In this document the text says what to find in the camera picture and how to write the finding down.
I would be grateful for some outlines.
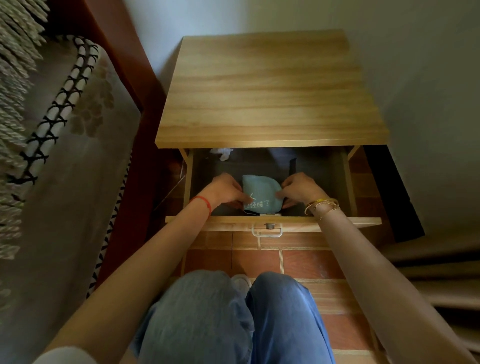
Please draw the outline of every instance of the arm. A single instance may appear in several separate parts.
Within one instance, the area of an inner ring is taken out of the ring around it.
[[[221,203],[242,208],[251,199],[228,174],[215,177],[199,195],[215,209]],[[46,348],[75,346],[99,364],[118,363],[140,320],[158,295],[209,215],[205,201],[194,199],[153,238],[123,263],[73,314]]]
[[[303,173],[282,184],[284,206],[328,198]],[[369,323],[394,363],[475,363],[448,324],[350,222],[329,205],[312,208]]]

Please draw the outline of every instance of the shoe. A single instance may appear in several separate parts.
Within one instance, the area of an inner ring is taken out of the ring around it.
[[[250,279],[244,274],[236,274],[232,277],[232,285],[238,292],[242,294],[242,297],[247,297],[247,293],[252,286]]]

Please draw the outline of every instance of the drawer lock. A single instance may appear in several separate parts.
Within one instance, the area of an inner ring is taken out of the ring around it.
[[[265,224],[268,230],[275,229],[276,224]],[[283,234],[282,224],[280,224],[280,232],[278,234],[261,234],[255,232],[255,227],[252,226],[252,235],[256,238],[279,238]]]

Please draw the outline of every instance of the open drawer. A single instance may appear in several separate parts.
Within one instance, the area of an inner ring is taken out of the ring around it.
[[[212,178],[223,172],[240,184],[244,174],[264,175],[282,183],[289,173],[290,161],[296,158],[296,172],[311,176],[359,228],[380,225],[380,218],[359,218],[353,194],[347,153],[342,146],[236,148],[224,162],[209,149],[191,149],[187,158],[184,205],[199,193]],[[280,211],[282,216],[249,216],[243,211],[221,205],[204,225],[204,231],[251,231],[255,236],[277,237],[284,231],[320,232],[313,217],[305,216],[304,206]],[[167,216],[171,222],[175,216]]]

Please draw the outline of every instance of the white tissue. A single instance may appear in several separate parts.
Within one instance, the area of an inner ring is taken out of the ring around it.
[[[229,157],[230,153],[232,152],[232,148],[212,148],[210,153],[212,154],[221,154],[220,160],[225,162]]]

